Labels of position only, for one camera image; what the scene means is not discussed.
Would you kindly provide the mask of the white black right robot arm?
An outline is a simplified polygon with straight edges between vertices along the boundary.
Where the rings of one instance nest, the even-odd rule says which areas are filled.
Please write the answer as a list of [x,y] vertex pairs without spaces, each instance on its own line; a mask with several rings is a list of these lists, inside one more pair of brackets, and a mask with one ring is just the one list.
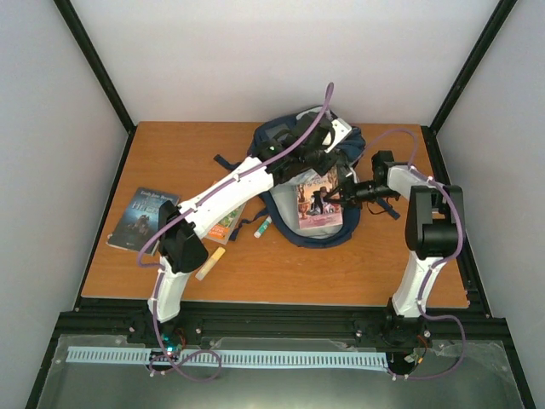
[[371,166],[371,180],[356,182],[347,176],[324,200],[346,209],[378,199],[408,201],[404,240],[409,258],[379,330],[386,345],[401,347],[423,336],[427,300],[435,280],[462,250],[463,193],[458,186],[424,176],[413,164],[396,161],[390,151],[375,153]]

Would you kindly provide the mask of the navy blue student backpack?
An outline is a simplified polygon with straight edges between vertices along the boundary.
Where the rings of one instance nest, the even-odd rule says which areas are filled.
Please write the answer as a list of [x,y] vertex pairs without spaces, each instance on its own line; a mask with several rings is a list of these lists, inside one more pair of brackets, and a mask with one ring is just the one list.
[[[321,107],[313,107],[305,112],[287,115],[266,122],[258,127],[250,143],[248,154],[256,153],[264,141],[272,139],[282,130],[293,130],[302,125],[305,131],[309,124],[302,122],[308,114],[316,116]],[[365,148],[365,141],[358,127],[351,128],[351,135],[340,144],[340,149],[348,159],[356,159]],[[260,199],[265,208],[253,219],[239,220],[245,204],[225,216],[208,232],[206,239],[221,244],[235,241],[244,224],[250,224],[262,216],[267,219],[260,226],[255,236],[258,238],[268,224],[274,224],[279,232],[292,244],[311,249],[330,248],[348,241],[359,224],[360,208],[342,208],[339,204],[324,202],[324,196],[338,184],[341,171],[333,168],[325,176],[319,176],[309,170],[303,176],[297,176],[287,184],[276,186],[264,192]]]

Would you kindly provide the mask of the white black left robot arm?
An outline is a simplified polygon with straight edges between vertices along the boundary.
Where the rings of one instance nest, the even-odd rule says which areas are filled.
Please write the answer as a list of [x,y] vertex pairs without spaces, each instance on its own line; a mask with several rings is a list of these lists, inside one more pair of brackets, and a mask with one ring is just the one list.
[[192,272],[209,253],[202,239],[222,218],[250,199],[290,181],[324,175],[339,160],[339,145],[352,128],[337,116],[307,111],[292,129],[260,142],[234,170],[199,195],[159,208],[158,230],[148,240],[159,251],[158,278],[148,300],[147,332],[159,343],[177,333],[174,319]]

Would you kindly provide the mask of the pink Taming Shrew book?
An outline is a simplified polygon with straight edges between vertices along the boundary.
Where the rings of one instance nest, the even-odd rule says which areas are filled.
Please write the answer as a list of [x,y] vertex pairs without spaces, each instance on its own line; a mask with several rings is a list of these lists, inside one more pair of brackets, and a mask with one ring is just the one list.
[[325,176],[315,176],[295,187],[299,229],[311,231],[342,225],[341,207],[324,202],[324,196],[337,184],[337,169],[331,168]]

